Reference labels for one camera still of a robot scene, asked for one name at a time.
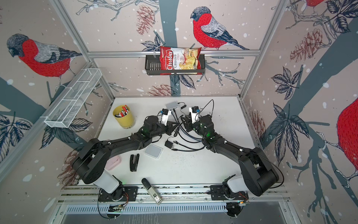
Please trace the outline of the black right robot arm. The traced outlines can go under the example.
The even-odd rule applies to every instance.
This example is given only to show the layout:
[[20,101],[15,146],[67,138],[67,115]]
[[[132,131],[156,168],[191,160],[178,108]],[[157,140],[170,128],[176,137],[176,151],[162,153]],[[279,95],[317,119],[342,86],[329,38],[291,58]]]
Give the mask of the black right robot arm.
[[223,155],[240,166],[243,182],[255,196],[261,196],[279,181],[279,175],[262,149],[241,147],[227,141],[215,132],[212,116],[206,115],[192,121],[192,116],[180,118],[187,132],[194,131],[210,151]]

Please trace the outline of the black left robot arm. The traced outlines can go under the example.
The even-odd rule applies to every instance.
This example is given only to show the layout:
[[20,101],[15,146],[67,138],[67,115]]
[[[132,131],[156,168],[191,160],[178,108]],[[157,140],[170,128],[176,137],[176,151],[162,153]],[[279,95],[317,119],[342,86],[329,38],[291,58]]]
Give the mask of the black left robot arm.
[[115,200],[122,197],[123,184],[105,170],[109,159],[135,150],[141,150],[153,142],[153,138],[164,134],[171,136],[178,122],[159,122],[158,116],[148,116],[143,126],[129,137],[100,141],[91,139],[80,151],[71,166],[85,184],[93,184],[112,195]]

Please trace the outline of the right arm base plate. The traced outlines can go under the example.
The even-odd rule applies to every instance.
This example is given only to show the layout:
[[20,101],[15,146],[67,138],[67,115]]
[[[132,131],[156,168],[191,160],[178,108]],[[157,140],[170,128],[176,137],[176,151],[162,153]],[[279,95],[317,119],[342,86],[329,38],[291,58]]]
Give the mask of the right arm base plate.
[[232,192],[228,187],[223,185],[211,185],[207,194],[213,201],[237,200],[247,201],[249,199],[247,191]]

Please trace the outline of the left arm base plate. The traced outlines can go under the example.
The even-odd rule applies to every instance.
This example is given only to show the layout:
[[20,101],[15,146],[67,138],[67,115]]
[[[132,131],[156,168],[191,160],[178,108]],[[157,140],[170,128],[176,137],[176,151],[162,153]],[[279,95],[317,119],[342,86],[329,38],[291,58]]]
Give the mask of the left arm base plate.
[[137,198],[138,189],[137,186],[124,185],[111,194],[100,189],[98,202],[134,202]]

